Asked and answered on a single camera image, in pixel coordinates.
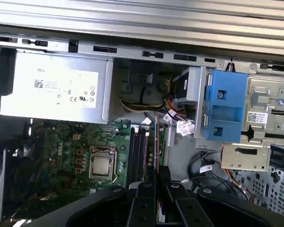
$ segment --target cpu socket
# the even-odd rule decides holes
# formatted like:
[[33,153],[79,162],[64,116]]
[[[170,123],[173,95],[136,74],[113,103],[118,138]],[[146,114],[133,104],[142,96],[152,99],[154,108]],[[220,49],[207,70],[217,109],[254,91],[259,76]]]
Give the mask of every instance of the cpu socket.
[[116,148],[90,146],[89,178],[112,181],[115,173]]

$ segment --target label sticker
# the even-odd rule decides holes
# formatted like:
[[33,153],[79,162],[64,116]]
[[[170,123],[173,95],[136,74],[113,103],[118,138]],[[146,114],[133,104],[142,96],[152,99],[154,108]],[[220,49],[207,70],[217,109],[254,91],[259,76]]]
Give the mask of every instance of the label sticker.
[[200,168],[200,173],[204,173],[204,172],[211,171],[211,170],[213,170],[212,165],[203,166],[203,167]]
[[145,118],[144,121],[141,122],[141,124],[150,125],[150,124],[151,124],[151,119],[149,119],[149,118],[147,117],[147,118]]
[[187,79],[184,81],[184,90],[187,89]]
[[171,117],[167,114],[163,117],[163,120],[165,120],[167,123],[171,122]]
[[163,120],[165,120],[166,122],[171,122],[172,117],[171,116],[175,116],[177,113],[173,110],[169,110],[169,114],[165,114],[165,116],[163,117]]
[[48,104],[96,108],[98,72],[35,69],[32,89]]
[[173,110],[169,110],[169,114],[172,115],[172,116],[175,116],[177,113]]
[[266,124],[267,118],[268,118],[267,113],[249,111],[247,116],[247,122]]

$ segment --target motherboard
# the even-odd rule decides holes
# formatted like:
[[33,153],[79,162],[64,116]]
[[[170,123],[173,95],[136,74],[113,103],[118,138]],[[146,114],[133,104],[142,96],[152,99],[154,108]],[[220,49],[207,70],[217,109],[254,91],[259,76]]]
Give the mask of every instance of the motherboard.
[[[146,167],[155,161],[152,126],[50,121],[42,130],[44,150],[38,178],[42,189],[13,219],[38,218],[110,185],[128,188],[133,181],[145,180]],[[162,128],[161,164],[164,139]]]

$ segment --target ram slot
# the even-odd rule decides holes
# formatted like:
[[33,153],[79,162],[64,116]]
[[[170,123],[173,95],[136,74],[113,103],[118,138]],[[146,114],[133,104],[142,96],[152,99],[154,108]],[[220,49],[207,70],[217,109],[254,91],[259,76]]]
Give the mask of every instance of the ram slot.
[[139,129],[138,133],[131,130],[126,177],[127,188],[131,183],[143,180],[147,143],[148,137],[146,136],[145,129]]
[[128,149],[128,158],[127,158],[127,174],[126,174],[126,189],[132,183],[133,170],[134,170],[134,145],[136,141],[137,133],[135,133],[134,128],[131,128],[131,134],[129,139],[129,149]]

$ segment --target blue drive bracket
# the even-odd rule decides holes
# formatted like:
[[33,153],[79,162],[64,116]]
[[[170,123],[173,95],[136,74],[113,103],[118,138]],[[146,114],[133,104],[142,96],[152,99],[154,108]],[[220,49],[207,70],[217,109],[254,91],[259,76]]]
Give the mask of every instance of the blue drive bracket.
[[240,142],[247,74],[213,71],[206,87],[203,135],[208,140]]

